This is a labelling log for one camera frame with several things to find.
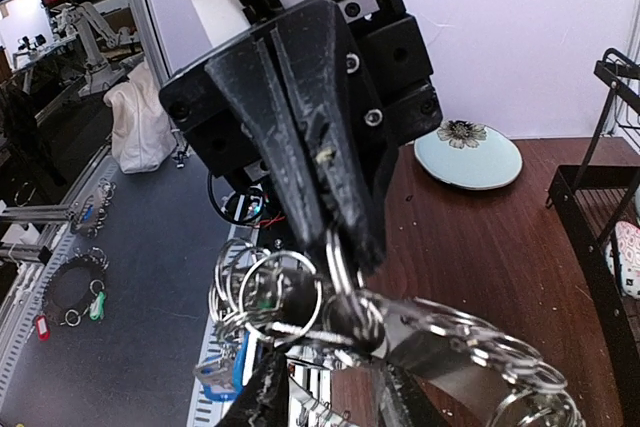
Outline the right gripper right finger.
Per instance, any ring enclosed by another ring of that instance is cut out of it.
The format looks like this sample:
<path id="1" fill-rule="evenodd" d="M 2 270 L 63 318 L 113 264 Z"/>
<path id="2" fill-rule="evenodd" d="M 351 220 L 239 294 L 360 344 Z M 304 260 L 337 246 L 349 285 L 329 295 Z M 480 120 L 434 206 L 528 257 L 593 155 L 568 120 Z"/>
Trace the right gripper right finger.
<path id="1" fill-rule="evenodd" d="M 373 376 L 376 426 L 444 426 L 445 419 L 405 370 L 384 364 Z"/>

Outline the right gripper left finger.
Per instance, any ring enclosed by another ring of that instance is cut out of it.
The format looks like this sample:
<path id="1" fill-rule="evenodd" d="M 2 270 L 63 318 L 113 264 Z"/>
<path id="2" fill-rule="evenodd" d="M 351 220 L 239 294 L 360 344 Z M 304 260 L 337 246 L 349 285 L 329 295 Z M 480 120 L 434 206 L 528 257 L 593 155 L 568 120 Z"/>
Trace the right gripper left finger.
<path id="1" fill-rule="evenodd" d="M 289 421 L 289 371 L 285 355 L 266 355 L 242 393 L 217 427 L 287 426 Z"/>

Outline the black keyring disc with rings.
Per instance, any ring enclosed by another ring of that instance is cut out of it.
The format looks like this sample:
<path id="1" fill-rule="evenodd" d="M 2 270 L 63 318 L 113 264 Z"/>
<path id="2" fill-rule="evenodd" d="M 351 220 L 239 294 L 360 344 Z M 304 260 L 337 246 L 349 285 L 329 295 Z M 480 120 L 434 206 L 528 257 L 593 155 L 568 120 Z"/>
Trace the black keyring disc with rings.
<path id="1" fill-rule="evenodd" d="M 367 290 L 334 230 L 320 257 L 228 240 L 209 298 L 221 338 L 245 329 L 285 357 L 306 343 L 343 363 L 392 364 L 447 392 L 488 426 L 584 422 L 566 378 L 538 350 L 452 307 Z"/>

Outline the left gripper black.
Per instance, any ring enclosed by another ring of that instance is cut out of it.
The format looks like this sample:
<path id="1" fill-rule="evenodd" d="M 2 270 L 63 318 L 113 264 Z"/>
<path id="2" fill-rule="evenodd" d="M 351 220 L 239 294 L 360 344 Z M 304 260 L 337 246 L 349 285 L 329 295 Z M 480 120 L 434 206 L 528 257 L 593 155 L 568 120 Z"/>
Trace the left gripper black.
<path id="1" fill-rule="evenodd" d="M 322 256 L 334 230 L 349 266 L 372 274 L 384 224 L 356 143 L 366 154 L 384 129 L 398 145 L 437 129 L 433 73 L 403 0 L 305 0 L 179 71 L 159 99 L 213 177 L 241 190 L 269 170 L 301 250 Z"/>

